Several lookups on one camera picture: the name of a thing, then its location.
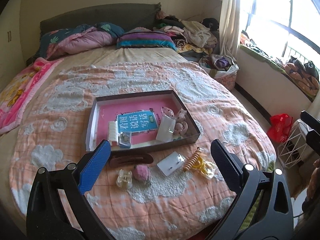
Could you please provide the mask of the clear pearl claw clip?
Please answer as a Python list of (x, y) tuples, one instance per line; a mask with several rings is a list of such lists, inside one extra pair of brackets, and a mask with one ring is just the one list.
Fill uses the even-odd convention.
[(132, 172), (120, 169), (116, 179), (116, 185), (122, 190), (129, 190), (132, 187)]

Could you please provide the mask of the brown hair clip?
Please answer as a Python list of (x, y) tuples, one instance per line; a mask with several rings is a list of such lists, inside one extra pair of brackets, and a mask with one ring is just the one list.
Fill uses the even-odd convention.
[(151, 164), (153, 163), (153, 156), (150, 154), (113, 155), (108, 162), (111, 168), (126, 165)]

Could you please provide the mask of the white comb hair clip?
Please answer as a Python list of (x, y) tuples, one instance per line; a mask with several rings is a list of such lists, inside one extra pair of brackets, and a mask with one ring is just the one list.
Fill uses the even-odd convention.
[(119, 144), (119, 132), (118, 132), (118, 123), (117, 121), (108, 122), (108, 141), (111, 146), (118, 146)]

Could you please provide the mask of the pink pompom hair clip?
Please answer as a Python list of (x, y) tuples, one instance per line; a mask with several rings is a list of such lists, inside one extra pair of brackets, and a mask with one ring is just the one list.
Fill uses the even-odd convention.
[(146, 186), (151, 185), (151, 181), (150, 181), (151, 173), (147, 165), (142, 165), (142, 164), (135, 165), (132, 170), (132, 175), (133, 175), (133, 178), (136, 181), (138, 181), (140, 184), (143, 184)]

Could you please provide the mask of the white earring card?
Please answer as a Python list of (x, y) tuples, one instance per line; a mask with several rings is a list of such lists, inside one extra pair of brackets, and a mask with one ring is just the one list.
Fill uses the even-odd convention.
[(172, 172), (180, 168), (185, 162), (185, 157), (177, 152), (172, 152), (163, 160), (157, 163), (157, 167), (164, 176), (169, 176)]

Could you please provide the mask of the polka dot tulle bow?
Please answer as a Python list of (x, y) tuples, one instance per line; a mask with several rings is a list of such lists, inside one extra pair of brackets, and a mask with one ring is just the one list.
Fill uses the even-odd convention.
[(181, 108), (175, 114), (174, 111), (168, 107), (162, 107), (161, 111), (167, 117), (175, 120), (174, 135), (185, 135), (188, 130), (188, 124), (186, 122), (187, 111)]

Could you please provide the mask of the shallow cardboard box tray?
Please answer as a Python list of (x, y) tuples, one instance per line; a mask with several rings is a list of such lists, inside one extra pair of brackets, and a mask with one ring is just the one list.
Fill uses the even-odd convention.
[[(181, 112), (188, 125), (185, 134), (173, 133), (169, 142), (156, 139), (163, 107)], [(102, 140), (112, 153), (148, 153), (193, 144), (200, 130), (186, 106), (173, 90), (140, 92), (97, 97), (93, 101), (86, 132), (86, 151)]]

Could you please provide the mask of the pink and blue book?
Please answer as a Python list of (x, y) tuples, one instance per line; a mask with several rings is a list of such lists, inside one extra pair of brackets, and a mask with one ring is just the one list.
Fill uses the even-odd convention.
[(156, 140), (162, 119), (162, 107), (168, 107), (174, 113), (181, 108), (170, 96), (140, 97), (99, 106), (96, 143), (108, 139), (109, 121), (117, 121), (119, 133), (131, 131), (132, 146)]

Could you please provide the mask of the floral laundry basket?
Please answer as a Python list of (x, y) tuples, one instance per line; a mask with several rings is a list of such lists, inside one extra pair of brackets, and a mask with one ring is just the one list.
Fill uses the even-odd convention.
[(198, 64), (229, 91), (234, 88), (239, 67), (231, 57), (210, 54), (202, 57)]

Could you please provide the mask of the pile of clothes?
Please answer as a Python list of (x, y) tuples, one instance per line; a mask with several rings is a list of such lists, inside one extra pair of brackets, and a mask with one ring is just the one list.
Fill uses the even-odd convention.
[(205, 18), (202, 22), (186, 21), (161, 10), (156, 14), (153, 29), (170, 36), (180, 54), (191, 51), (210, 55), (219, 48), (219, 22), (214, 18)]

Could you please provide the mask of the cream curtain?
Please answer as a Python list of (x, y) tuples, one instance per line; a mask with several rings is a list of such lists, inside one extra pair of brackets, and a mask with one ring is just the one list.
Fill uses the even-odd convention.
[(222, 0), (220, 54), (236, 60), (240, 44), (240, 0)]

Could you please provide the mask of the pink and navy duvet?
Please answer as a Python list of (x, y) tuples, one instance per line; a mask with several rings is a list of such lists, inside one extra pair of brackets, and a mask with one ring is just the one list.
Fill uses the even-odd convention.
[(63, 55), (74, 55), (83, 51), (111, 46), (116, 44), (117, 39), (123, 34), (122, 27), (108, 22), (57, 29), (40, 38), (39, 49), (35, 56), (49, 60)]

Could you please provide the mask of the cream wardrobe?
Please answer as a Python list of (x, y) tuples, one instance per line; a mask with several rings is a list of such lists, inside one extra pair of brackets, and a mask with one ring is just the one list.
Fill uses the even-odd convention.
[(22, 0), (8, 0), (1, 12), (1, 90), (25, 68), (20, 41)]

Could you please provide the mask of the purple teal striped pillow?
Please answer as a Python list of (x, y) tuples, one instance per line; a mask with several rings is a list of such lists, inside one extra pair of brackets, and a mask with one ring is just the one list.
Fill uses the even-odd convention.
[(177, 48), (169, 35), (161, 31), (134, 29), (117, 40), (117, 48)]

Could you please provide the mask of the dark green headboard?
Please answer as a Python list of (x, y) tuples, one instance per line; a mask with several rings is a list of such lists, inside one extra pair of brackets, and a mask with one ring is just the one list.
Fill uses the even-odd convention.
[(41, 21), (40, 35), (57, 29), (75, 28), (81, 24), (94, 25), (99, 22), (113, 23), (124, 31), (136, 27), (151, 29), (156, 24), (156, 15), (161, 8), (161, 3), (117, 3), (81, 8)]

